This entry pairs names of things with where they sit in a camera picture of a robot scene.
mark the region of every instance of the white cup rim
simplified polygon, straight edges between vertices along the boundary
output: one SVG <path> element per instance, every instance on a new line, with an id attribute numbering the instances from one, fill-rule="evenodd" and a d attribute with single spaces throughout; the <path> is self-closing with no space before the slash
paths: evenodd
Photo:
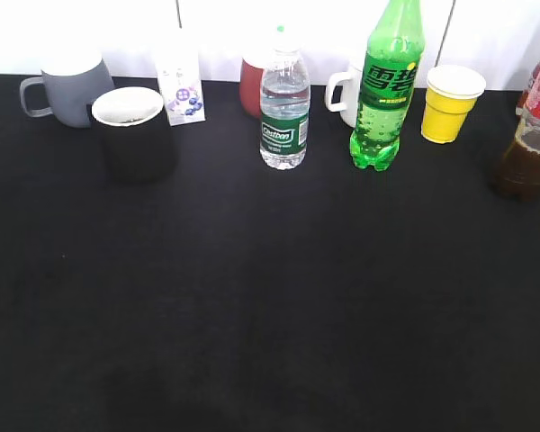
<path id="1" fill-rule="evenodd" d="M 53 77 L 72 77 L 94 69 L 101 62 L 102 54 L 97 49 L 66 49 L 51 53 L 40 69 Z"/>
<path id="2" fill-rule="evenodd" d="M 427 85 L 439 95 L 467 100 L 481 96 L 486 79 L 473 69 L 458 65 L 441 65 L 428 71 Z"/>
<path id="3" fill-rule="evenodd" d="M 98 97 L 92 104 L 92 116 L 101 124 L 129 128 L 152 120 L 163 107 L 162 96 L 151 88 L 123 87 Z"/>

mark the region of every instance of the sprite bottle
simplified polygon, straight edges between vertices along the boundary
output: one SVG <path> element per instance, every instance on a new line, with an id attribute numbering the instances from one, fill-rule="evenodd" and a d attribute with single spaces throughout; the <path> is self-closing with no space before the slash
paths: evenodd
<path id="1" fill-rule="evenodd" d="M 419 0 L 390 0 L 370 39 L 350 154 L 358 168 L 383 171 L 400 147 L 425 41 Z"/>

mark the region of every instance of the water bottle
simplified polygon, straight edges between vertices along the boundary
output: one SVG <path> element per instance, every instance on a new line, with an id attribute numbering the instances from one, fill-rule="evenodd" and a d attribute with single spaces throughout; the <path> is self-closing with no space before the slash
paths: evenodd
<path id="1" fill-rule="evenodd" d="M 350 154 L 358 168 L 387 169 L 400 147 L 425 41 L 419 0 L 390 0 L 370 39 Z"/>
<path id="2" fill-rule="evenodd" d="M 272 168 L 297 167 L 306 155 L 310 78 L 300 44 L 277 28 L 274 58 L 262 75 L 260 154 Z"/>

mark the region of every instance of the clear plastic bottle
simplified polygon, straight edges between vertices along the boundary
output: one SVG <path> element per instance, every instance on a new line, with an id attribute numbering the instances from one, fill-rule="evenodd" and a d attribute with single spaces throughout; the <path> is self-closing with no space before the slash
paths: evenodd
<path id="1" fill-rule="evenodd" d="M 497 192 L 531 201 L 540 195 L 540 73 L 530 91 L 520 124 L 494 172 Z"/>
<path id="2" fill-rule="evenodd" d="M 297 167 L 306 155 L 310 78 L 300 45 L 281 25 L 274 58 L 262 75 L 260 154 L 272 168 Z"/>

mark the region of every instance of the white mug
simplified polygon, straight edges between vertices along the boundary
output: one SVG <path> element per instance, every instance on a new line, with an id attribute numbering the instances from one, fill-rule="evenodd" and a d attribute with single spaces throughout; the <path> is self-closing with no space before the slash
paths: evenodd
<path id="1" fill-rule="evenodd" d="M 326 85 L 324 103 L 333 113 L 340 112 L 342 120 L 350 127 L 356 127 L 356 116 L 358 112 L 358 94 L 360 93 L 360 81 L 362 79 L 363 64 L 358 60 L 350 61 L 346 72 L 337 72 L 332 75 Z M 340 102 L 332 103 L 334 88 L 342 85 L 342 95 Z"/>

